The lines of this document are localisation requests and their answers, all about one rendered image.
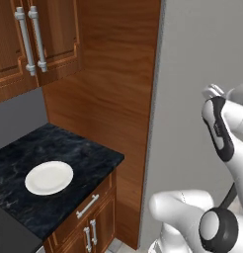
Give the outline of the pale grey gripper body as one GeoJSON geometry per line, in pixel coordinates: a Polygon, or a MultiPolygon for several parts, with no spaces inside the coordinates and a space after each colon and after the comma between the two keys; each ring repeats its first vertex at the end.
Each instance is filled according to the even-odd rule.
{"type": "Polygon", "coordinates": [[[207,99],[210,99],[210,98],[213,98],[213,97],[217,97],[217,96],[224,97],[225,93],[224,93],[224,91],[219,86],[217,86],[215,84],[210,84],[210,85],[207,85],[202,90],[202,95],[207,100],[207,99]]]}

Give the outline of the wooden base cupboard door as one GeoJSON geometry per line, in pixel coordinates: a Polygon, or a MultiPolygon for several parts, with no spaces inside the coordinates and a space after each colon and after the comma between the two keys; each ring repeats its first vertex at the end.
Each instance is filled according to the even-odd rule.
{"type": "Polygon", "coordinates": [[[114,195],[106,197],[94,210],[90,220],[96,220],[97,245],[93,245],[93,253],[105,253],[116,233],[116,200],[114,195]]]}
{"type": "Polygon", "coordinates": [[[56,253],[88,253],[84,228],[73,232],[69,238],[58,248],[56,253]]]}

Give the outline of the white round plate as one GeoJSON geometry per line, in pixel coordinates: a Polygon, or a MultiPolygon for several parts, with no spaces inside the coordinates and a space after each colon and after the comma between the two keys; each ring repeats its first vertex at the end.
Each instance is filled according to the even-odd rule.
{"type": "Polygon", "coordinates": [[[48,161],[34,167],[25,178],[27,190],[37,196],[49,196],[64,190],[73,179],[73,169],[62,161],[48,161]]]}

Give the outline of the black hob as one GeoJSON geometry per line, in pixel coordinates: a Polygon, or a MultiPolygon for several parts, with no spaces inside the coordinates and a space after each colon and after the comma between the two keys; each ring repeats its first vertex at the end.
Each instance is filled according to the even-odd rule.
{"type": "Polygon", "coordinates": [[[41,240],[0,208],[0,253],[36,253],[41,240]]]}

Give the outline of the wooden wall cupboard door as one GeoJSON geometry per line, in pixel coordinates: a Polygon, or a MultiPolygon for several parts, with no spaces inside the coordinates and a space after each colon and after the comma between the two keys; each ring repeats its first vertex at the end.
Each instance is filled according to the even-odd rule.
{"type": "Polygon", "coordinates": [[[27,26],[40,86],[82,69],[80,0],[26,0],[27,26]],[[33,21],[28,13],[36,6],[47,72],[38,67],[39,51],[33,21]]]}
{"type": "Polygon", "coordinates": [[[27,22],[26,0],[0,0],[0,103],[36,89],[37,72],[32,76],[19,22],[14,14],[23,7],[27,22]]]}

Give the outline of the tall wooden side panel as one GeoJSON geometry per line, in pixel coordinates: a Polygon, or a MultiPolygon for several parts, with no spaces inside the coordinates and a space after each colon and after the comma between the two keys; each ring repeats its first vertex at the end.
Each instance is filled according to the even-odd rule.
{"type": "Polygon", "coordinates": [[[42,88],[51,123],[124,155],[117,239],[138,247],[161,0],[81,0],[83,69],[42,88]]]}

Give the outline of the wooden drawer front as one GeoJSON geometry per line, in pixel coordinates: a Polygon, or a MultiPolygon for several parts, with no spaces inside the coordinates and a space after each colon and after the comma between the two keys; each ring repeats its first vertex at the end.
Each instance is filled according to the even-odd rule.
{"type": "Polygon", "coordinates": [[[76,229],[83,218],[96,207],[116,184],[116,175],[111,173],[71,214],[70,216],[56,229],[51,235],[51,241],[55,247],[62,245],[70,234],[76,229]],[[77,218],[76,212],[83,210],[92,200],[92,195],[100,195],[100,198],[84,213],[81,218],[77,218]]]}

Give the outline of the grey fridge door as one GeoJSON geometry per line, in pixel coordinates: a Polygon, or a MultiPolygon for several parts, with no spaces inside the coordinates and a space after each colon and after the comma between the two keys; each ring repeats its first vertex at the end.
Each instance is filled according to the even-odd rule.
{"type": "Polygon", "coordinates": [[[243,83],[243,0],[163,0],[151,102],[145,200],[199,189],[220,204],[232,184],[202,119],[202,90],[243,83]]]}

